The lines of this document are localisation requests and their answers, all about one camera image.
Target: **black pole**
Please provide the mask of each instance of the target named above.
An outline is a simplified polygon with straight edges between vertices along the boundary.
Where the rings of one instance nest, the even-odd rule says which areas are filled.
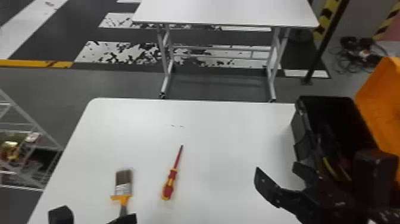
[[[328,30],[325,33],[324,39],[322,40],[321,45],[315,55],[314,61],[312,62],[310,68],[308,69],[308,72],[305,75],[305,77],[303,79],[301,79],[302,85],[306,85],[310,82],[310,80],[314,74],[315,68],[317,67],[317,64],[320,62],[322,54],[326,50],[326,47],[328,46],[328,43],[329,43],[330,39],[332,38],[332,35],[335,32],[336,27],[338,26],[338,23],[339,23],[340,19],[342,18],[342,15],[346,10],[347,5],[349,4],[349,1],[350,0],[342,0],[339,7],[337,8],[335,15],[333,16],[333,19],[330,22],[330,26],[328,27]]]

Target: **white table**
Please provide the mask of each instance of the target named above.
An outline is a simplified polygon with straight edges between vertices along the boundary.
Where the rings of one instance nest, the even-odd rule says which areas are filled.
[[[157,38],[165,74],[160,98],[165,98],[166,95],[174,66],[175,48],[215,49],[198,46],[174,46],[171,39],[170,24],[272,27],[274,29],[273,41],[269,56],[265,59],[271,101],[276,100],[274,80],[288,42],[290,28],[306,29],[318,26],[318,21],[307,0],[142,0],[132,17],[132,21],[159,24],[157,25]],[[279,41],[281,29],[284,30],[284,35],[282,41]],[[163,50],[166,48],[169,51],[169,63]],[[265,52],[264,49],[254,48],[228,48],[223,50],[251,51],[251,56],[248,59],[255,59],[253,58],[254,52]],[[277,51],[277,58],[271,65],[271,57],[274,51]],[[242,57],[226,58],[243,59]]]
[[[291,172],[293,104],[95,99],[89,103],[29,223],[68,205],[76,224],[115,219],[115,172],[134,168],[128,210],[139,224],[299,223],[254,187],[256,166],[302,189]],[[185,148],[171,201],[161,190]]]

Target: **metal wire rack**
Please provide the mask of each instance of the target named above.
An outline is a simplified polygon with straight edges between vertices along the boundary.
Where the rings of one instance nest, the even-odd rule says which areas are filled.
[[[0,187],[42,191],[63,150],[0,89]]]

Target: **metal table frame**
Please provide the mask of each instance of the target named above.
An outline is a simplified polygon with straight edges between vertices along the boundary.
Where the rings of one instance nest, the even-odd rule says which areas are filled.
[[[186,49],[217,49],[213,47],[205,47],[205,46],[177,46],[173,45],[173,41],[171,38],[171,29],[169,24],[158,24],[156,25],[157,28],[157,40],[158,40],[158,45],[161,51],[161,61],[162,61],[162,68],[164,70],[164,81],[162,83],[161,91],[159,97],[161,99],[165,99],[167,96],[167,89],[168,89],[168,84],[170,83],[170,79],[172,77],[173,73],[173,67],[174,67],[174,58],[175,56],[185,56],[185,57],[197,57],[193,55],[182,55],[182,54],[175,54],[174,49],[176,48],[186,48]],[[269,51],[269,56],[268,58],[261,59],[265,60],[266,62],[266,76],[268,79],[268,85],[270,89],[270,102],[274,102],[276,100],[276,92],[275,92],[275,77],[276,73],[278,72],[279,68],[279,63],[280,60],[282,59],[282,55],[285,51],[286,44],[288,43],[288,36],[290,33],[290,27],[272,27],[273,29],[273,38],[272,38],[272,44],[270,50],[266,49],[256,49],[256,48],[223,48],[225,51],[250,51],[251,56],[249,58],[244,58],[244,57],[223,57],[223,58],[232,58],[232,59],[248,59],[248,60],[254,60],[256,58],[253,58],[254,52],[266,52]],[[279,34],[282,32],[284,33],[282,41],[279,40]],[[277,58],[276,61],[271,65],[271,58],[274,54],[274,51],[277,52]],[[210,55],[201,55],[201,57],[208,57],[212,58],[213,56]]]

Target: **screwdriver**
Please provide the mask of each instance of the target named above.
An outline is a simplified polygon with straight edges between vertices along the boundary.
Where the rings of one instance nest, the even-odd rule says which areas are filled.
[[[165,201],[168,201],[169,199],[171,199],[172,192],[174,191],[174,181],[176,178],[176,174],[178,172],[176,167],[178,166],[179,158],[182,153],[182,150],[183,150],[183,145],[180,145],[178,155],[175,159],[174,167],[170,170],[170,174],[168,175],[168,180],[165,183],[164,188],[162,189],[161,199],[163,199]]]

